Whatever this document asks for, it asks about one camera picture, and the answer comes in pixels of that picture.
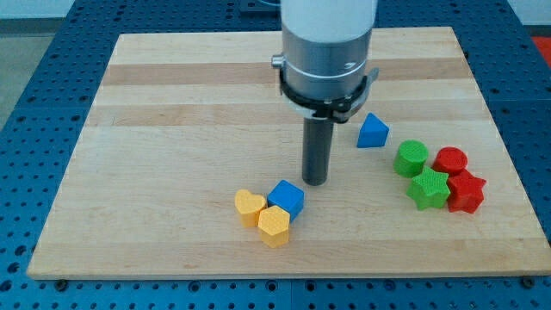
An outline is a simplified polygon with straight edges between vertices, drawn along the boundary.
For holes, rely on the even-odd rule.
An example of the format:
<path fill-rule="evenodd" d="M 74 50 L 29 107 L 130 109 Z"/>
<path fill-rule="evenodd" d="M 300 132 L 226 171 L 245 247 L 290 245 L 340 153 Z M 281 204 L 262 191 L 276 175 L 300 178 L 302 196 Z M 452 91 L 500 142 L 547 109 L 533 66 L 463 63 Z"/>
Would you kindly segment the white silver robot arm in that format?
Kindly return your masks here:
<path fill-rule="evenodd" d="M 272 57 L 282 96 L 309 120 L 345 123 L 366 102 L 377 0 L 281 0 L 282 52 Z"/>

